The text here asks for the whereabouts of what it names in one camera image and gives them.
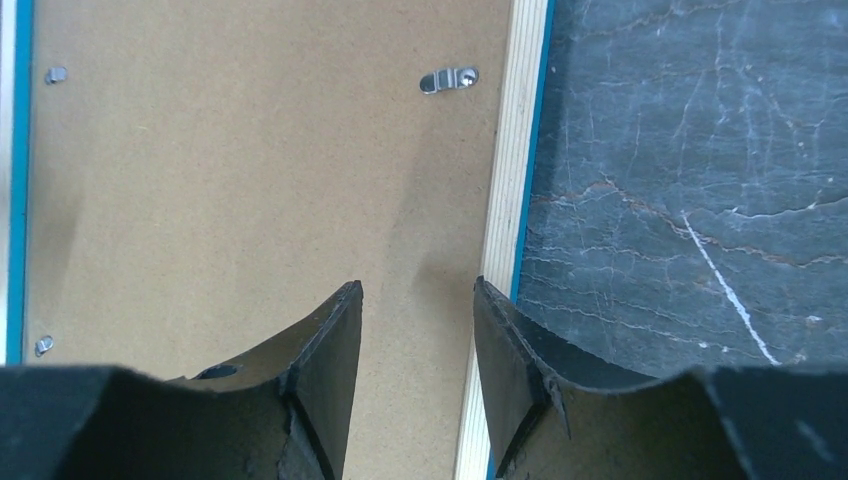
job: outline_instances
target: metal clip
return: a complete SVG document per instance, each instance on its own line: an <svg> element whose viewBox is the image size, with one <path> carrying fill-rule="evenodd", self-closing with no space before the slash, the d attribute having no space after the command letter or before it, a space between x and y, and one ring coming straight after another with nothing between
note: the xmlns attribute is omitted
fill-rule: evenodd
<svg viewBox="0 0 848 480"><path fill-rule="evenodd" d="M53 337L45 335L40 340L35 342L35 356L40 357L53 348Z"/></svg>
<svg viewBox="0 0 848 480"><path fill-rule="evenodd" d="M474 67L443 68L428 73L421 78L418 86L429 95L442 90L462 90L468 88L480 78L480 73Z"/></svg>
<svg viewBox="0 0 848 480"><path fill-rule="evenodd" d="M55 85L59 82L64 82L68 78L68 69L65 67L51 67L44 75L44 83L47 85Z"/></svg>

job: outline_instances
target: gray marble surface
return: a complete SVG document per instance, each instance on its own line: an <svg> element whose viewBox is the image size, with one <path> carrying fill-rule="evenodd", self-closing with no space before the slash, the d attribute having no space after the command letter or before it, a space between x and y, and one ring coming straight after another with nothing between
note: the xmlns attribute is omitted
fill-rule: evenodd
<svg viewBox="0 0 848 480"><path fill-rule="evenodd" d="M651 375L848 361L848 2L557 3L519 307Z"/></svg>

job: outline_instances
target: white vein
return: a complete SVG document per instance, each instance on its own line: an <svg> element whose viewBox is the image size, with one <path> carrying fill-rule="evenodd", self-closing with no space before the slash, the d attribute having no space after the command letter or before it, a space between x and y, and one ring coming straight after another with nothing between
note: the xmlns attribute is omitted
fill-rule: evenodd
<svg viewBox="0 0 848 480"><path fill-rule="evenodd" d="M736 292L730 288L730 285L724 281L724 275L718 271L715 263L710 258L709 254L707 254L706 249L704 249L704 245L701 244L701 240L698 239L698 235L695 233L695 230L692 230L692 226L689 225L689 219L686 218L686 214L683 214L683 223L686 224L686 229L689 230L689 235L692 237L692 240L695 242L695 246L698 247L698 251L701 252L701 256L704 257L704 260L707 262L707 265L710 266L710 270L713 271L713 274L718 280L718 283L721 284L721 287L724 289L724 295L730 300L730 303L736 307L736 313L742 317L742 321L745 322L745 328L748 329L748 333L751 334L754 341L757 342L757 346L760 347L760 351L763 353L763 356L766 357L772 365L780 365L780 362L775 359L771 353L768 351L768 345L763 339L760 337L760 334L754 330L754 327L751 325L751 315L748 314L748 310L745 309L745 306L742 305L742 302L739 301L739 297L736 296Z"/></svg>

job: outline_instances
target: blue edge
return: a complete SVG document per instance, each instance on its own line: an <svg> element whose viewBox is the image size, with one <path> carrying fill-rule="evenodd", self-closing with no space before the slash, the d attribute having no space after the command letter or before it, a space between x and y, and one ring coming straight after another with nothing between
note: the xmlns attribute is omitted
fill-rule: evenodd
<svg viewBox="0 0 848 480"><path fill-rule="evenodd" d="M15 32L15 91L12 123L12 174L9 206L9 277L6 364L23 361L26 294L27 198L29 188L30 109L32 106L32 29L34 0L18 0Z"/></svg>
<svg viewBox="0 0 848 480"><path fill-rule="evenodd" d="M521 205L521 222L518 226L515 266L513 268L510 298L518 297L518 279L521 273L522 253L527 229L527 212L530 208L530 192L533 184L533 168L536 163L536 144L539 139L539 118L548 71L548 50L553 26L556 0L549 0L545 19L545 36L539 62L536 101L533 110L533 127L530 134L530 154L527 176L524 181L524 199ZM32 33L33 0L18 0L17 32L15 35L15 103L12 133L12 180L9 218L9 295L8 323L6 332L6 363L20 364L23 360L24 309L26 305L26 253L27 253L27 199L29 197L29 149L30 109L32 106ZM489 480L495 478L494 458L489 457Z"/></svg>
<svg viewBox="0 0 848 480"><path fill-rule="evenodd" d="M527 156L527 176L524 179L524 199L521 203L521 221L518 224L518 241L515 244L515 265L512 269L512 288L509 298L518 300L518 283L521 277L521 261L524 257L524 241L527 237L527 214L530 210L530 194L533 191L533 170L536 166L536 145L539 142L539 119L542 116L542 100L545 94L545 77L548 73L548 51L551 46L551 30L554 24L556 0L548 0L545 16L545 35L542 40L542 55L539 58L539 80L536 85L536 101L533 106L533 126L530 131L530 153ZM489 455L487 480L495 480L495 458Z"/></svg>

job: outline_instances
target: plywood strip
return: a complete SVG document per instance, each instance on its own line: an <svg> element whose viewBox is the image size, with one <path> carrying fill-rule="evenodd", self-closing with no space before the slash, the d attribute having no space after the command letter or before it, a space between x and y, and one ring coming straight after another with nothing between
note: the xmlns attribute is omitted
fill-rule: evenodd
<svg viewBox="0 0 848 480"><path fill-rule="evenodd" d="M529 186L528 174L532 177L531 150L540 103L537 92L540 93L544 76L544 47L552 4L553 0L515 0L512 5L481 264L483 276L506 293L514 291L516 255L520 255L517 250L523 243L525 190ZM454 478L486 478L490 449L472 336Z"/></svg>

